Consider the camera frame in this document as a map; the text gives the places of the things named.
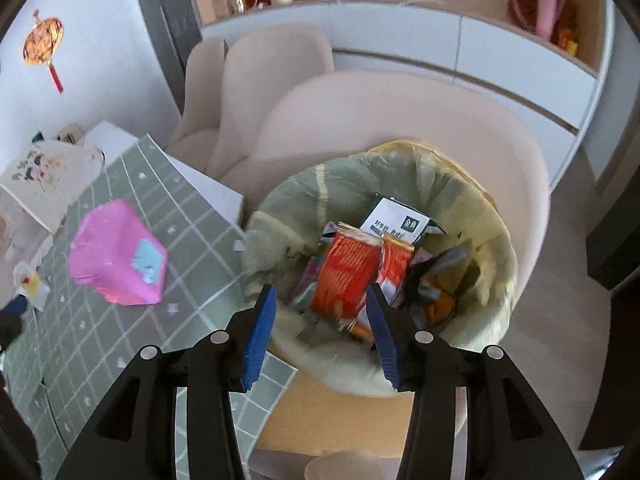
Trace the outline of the beige chair middle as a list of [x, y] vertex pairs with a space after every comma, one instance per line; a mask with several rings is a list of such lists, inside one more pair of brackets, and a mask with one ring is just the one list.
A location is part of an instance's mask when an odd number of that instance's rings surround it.
[[254, 150], [273, 107], [288, 92], [333, 71], [332, 47], [314, 26], [272, 25], [239, 39], [224, 62], [220, 129], [206, 174], [220, 181]]

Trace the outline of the green grid table mat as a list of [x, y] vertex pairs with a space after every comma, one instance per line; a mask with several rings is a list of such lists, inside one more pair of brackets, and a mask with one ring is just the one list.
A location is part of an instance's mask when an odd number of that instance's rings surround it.
[[[126, 200], [168, 251], [163, 298], [120, 306], [70, 276], [70, 245], [82, 219]], [[44, 478], [52, 479], [102, 396], [134, 354], [196, 344], [243, 305], [244, 238], [150, 138], [118, 155], [66, 212], [38, 270], [50, 294], [28, 309], [2, 370], [17, 411], [35, 436]]]

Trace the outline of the beige chair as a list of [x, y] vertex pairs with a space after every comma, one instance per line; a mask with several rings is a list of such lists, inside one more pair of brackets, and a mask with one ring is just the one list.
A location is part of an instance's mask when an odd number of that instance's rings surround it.
[[272, 25], [239, 39], [224, 62], [220, 129], [206, 174], [220, 181], [254, 150], [273, 107], [288, 92], [333, 71], [332, 47], [314, 26]]
[[296, 87], [226, 183], [250, 211], [245, 295], [276, 286], [272, 346], [297, 370], [262, 428], [262, 451], [395, 458], [407, 432], [412, 397], [393, 392], [375, 356], [290, 305], [327, 223], [359, 226], [385, 195], [442, 226], [424, 240], [430, 252], [470, 240], [480, 276], [442, 338], [480, 351], [506, 334], [549, 219], [546, 163], [521, 118], [474, 90], [406, 73], [334, 72]]
[[183, 113], [166, 148], [168, 155], [201, 172], [219, 134], [226, 55], [227, 45], [220, 37], [205, 38], [191, 51], [186, 62]]

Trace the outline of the red wall ornament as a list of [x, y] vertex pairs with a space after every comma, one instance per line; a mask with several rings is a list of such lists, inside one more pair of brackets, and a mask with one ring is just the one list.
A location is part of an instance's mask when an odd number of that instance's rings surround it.
[[45, 65], [59, 94], [64, 87], [53, 64], [53, 55], [62, 44], [64, 26], [59, 18], [40, 18], [39, 11], [32, 14], [34, 26], [26, 36], [22, 49], [22, 57], [28, 66]]

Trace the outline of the yellow wrapper near edge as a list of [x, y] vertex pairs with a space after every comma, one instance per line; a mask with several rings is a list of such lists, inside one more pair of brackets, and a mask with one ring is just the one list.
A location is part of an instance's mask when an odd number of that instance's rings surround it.
[[13, 281], [17, 291], [24, 295], [37, 310], [43, 311], [51, 292], [50, 286], [40, 278], [28, 263], [21, 261], [13, 270]]

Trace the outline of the beige chair near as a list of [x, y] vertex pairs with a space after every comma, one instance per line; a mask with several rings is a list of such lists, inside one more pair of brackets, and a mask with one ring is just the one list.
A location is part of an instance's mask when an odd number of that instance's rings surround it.
[[334, 72], [296, 87], [226, 183], [250, 211], [245, 295], [276, 286], [272, 346], [297, 370], [262, 428], [262, 451], [395, 458], [407, 432], [412, 397], [393, 392], [375, 356], [290, 305], [327, 223], [359, 226], [385, 195], [442, 226], [424, 240], [430, 252], [470, 240], [480, 276], [442, 338], [480, 351], [506, 334], [549, 219], [546, 163], [521, 118], [474, 90], [406, 73]]

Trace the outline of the pink tissue pack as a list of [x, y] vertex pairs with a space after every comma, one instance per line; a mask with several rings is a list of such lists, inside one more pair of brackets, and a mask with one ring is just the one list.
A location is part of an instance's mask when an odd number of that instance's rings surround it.
[[167, 249], [122, 198], [82, 218], [67, 261], [77, 285], [122, 306], [161, 302], [167, 263]]

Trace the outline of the green white milk carton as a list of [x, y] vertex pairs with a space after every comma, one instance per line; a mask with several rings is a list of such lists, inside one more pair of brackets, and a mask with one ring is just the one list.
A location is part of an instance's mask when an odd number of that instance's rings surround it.
[[369, 212], [359, 229], [382, 237], [384, 234], [416, 245], [427, 235], [444, 235], [446, 231], [437, 221], [420, 210], [401, 203], [393, 197], [376, 194]]

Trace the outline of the pink bouquet doll decoration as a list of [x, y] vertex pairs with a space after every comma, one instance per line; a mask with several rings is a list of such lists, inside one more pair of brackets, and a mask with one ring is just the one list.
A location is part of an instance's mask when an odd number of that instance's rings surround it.
[[506, 0], [506, 14], [519, 28], [570, 56], [577, 55], [577, 6], [573, 0]]

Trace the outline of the white sideboard cabinet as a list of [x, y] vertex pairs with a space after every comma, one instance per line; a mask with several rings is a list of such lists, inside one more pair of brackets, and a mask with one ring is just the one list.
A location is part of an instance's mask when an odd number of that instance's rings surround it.
[[255, 29], [303, 23], [329, 40], [341, 70], [404, 70], [474, 89], [529, 125], [557, 186], [591, 124], [608, 76], [614, 10], [605, 5], [598, 65], [506, 24], [408, 2], [295, 3], [206, 25], [203, 37], [234, 44]]

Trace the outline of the red crushed carton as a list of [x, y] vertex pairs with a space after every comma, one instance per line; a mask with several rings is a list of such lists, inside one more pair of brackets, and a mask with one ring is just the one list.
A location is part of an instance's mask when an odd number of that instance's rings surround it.
[[341, 222], [324, 256], [311, 310], [341, 332], [371, 340], [367, 288], [378, 283], [392, 304], [404, 284], [413, 253], [413, 245], [390, 234], [378, 237]]

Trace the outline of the beige chair far left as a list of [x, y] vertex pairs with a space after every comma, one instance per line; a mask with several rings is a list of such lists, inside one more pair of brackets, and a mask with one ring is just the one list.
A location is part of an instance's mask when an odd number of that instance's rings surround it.
[[227, 45], [220, 37], [205, 38], [191, 51], [186, 62], [183, 113], [166, 148], [168, 155], [201, 172], [219, 134], [226, 55]]

